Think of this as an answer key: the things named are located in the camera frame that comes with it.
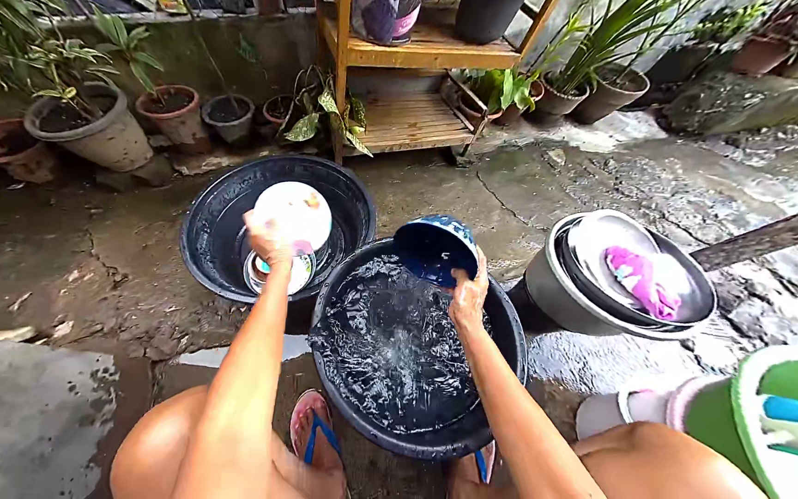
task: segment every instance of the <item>flip-flop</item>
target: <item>flip-flop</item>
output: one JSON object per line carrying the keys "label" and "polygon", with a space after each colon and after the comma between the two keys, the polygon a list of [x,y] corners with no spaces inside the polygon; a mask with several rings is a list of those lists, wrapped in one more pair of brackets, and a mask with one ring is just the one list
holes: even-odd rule
{"label": "flip-flop", "polygon": [[[323,405],[326,406],[326,414],[324,414],[324,416],[316,414],[316,410],[313,409],[314,402],[318,401],[322,401]],[[303,452],[303,461],[306,464],[313,462],[313,449],[316,448],[316,429],[322,429],[322,434],[326,437],[326,440],[328,440],[328,443],[334,448],[334,450],[337,451],[338,456],[340,456],[340,445],[338,444],[338,438],[334,435],[334,432],[331,428],[331,410],[328,409],[328,403],[326,402],[326,399],[315,388],[310,388],[302,393],[300,397],[298,397],[297,402],[294,404],[294,410],[291,413],[291,422],[288,425],[288,431],[291,434],[291,446],[294,449],[294,455],[301,457],[301,454],[298,452],[297,448],[297,435],[294,432],[294,428],[297,426],[297,422],[300,420],[301,414],[306,413],[308,410],[313,410],[313,426],[309,430],[309,440],[307,440],[307,448],[305,448]]]}
{"label": "flip-flop", "polygon": [[[485,450],[490,450],[490,454],[485,456]],[[479,470],[479,481],[488,484],[491,482],[491,472],[495,470],[495,459],[497,458],[497,451],[495,450],[495,441],[489,442],[489,445],[477,450],[473,453],[476,458],[476,469]]]}

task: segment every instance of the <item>black plastic basin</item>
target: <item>black plastic basin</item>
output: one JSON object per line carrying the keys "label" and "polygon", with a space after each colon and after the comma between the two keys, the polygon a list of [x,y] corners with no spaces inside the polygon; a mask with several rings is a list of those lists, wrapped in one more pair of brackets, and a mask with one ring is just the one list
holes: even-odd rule
{"label": "black plastic basin", "polygon": [[250,251],[242,214],[253,209],[264,189],[285,181],[314,187],[332,211],[332,232],[316,251],[316,273],[289,301],[315,296],[344,256],[374,239],[374,204],[351,171],[315,156],[263,158],[216,179],[196,197],[183,220],[183,263],[203,286],[230,300],[257,300],[242,274]]}
{"label": "black plastic basin", "polygon": [[[371,261],[375,256],[390,254],[393,254],[392,238],[366,244],[341,262],[323,284],[322,292],[316,299],[313,324],[315,334],[322,335],[325,344],[328,341],[329,331],[327,326],[323,325],[327,321],[320,324],[320,320],[325,318],[328,303],[339,293],[340,284],[354,269]],[[497,348],[519,380],[525,383],[526,347],[522,324],[510,299],[491,276],[489,276],[489,294],[485,298],[485,312],[491,319],[492,337]],[[336,385],[341,383],[341,380],[328,379],[322,354],[314,348],[313,355],[316,360],[316,370],[332,406],[336,407],[357,431],[386,450],[417,459],[440,461],[466,456],[482,448],[492,439],[491,428],[482,403],[476,403],[470,412],[438,430],[416,433],[392,432],[375,423],[352,402],[343,399]]]}

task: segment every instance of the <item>blue flip-flop strap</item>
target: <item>blue flip-flop strap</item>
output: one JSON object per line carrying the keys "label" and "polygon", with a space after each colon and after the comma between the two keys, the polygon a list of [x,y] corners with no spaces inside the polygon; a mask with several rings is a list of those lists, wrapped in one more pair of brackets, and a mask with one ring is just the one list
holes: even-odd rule
{"label": "blue flip-flop strap", "polygon": [[485,465],[485,457],[482,455],[482,450],[477,450],[473,455],[476,456],[476,468],[479,470],[479,481],[488,483],[489,469]]}
{"label": "blue flip-flop strap", "polygon": [[340,445],[338,444],[338,437],[334,436],[332,429],[328,427],[321,419],[319,419],[316,411],[313,411],[313,426],[309,429],[309,440],[307,440],[307,449],[303,452],[303,461],[306,464],[313,462],[313,449],[316,448],[316,428],[322,428],[322,434],[328,440],[328,443],[338,452],[340,456]]}

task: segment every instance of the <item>hand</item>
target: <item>hand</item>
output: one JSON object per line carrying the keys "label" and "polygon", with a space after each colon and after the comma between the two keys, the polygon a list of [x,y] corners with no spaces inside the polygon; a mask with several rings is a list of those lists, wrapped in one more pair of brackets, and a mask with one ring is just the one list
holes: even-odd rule
{"label": "hand", "polygon": [[248,228],[251,249],[260,255],[270,267],[276,267],[279,264],[288,264],[290,267],[294,250],[291,243],[279,232],[276,220],[269,219],[262,225],[256,225],[252,221],[253,213],[254,210],[248,210],[242,215],[245,227]]}
{"label": "hand", "polygon": [[471,280],[464,269],[451,269],[451,276],[458,281],[458,285],[451,292],[449,317],[458,332],[482,326],[482,306],[489,292],[489,267],[479,246],[476,247],[476,253],[479,256],[479,270],[475,279]]}

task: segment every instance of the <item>stacked plates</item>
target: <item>stacked plates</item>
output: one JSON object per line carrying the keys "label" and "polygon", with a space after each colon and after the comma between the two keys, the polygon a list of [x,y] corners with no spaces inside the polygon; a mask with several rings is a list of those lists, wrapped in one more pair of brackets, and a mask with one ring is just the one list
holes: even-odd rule
{"label": "stacked plates", "polygon": [[[617,281],[605,262],[605,250],[612,246],[653,261],[659,281],[676,291],[682,301],[674,321],[653,317]],[[692,257],[615,210],[560,220],[543,252],[526,270],[526,287],[532,299],[561,326],[594,335],[625,332],[679,339],[708,318],[716,302],[713,285]]]}

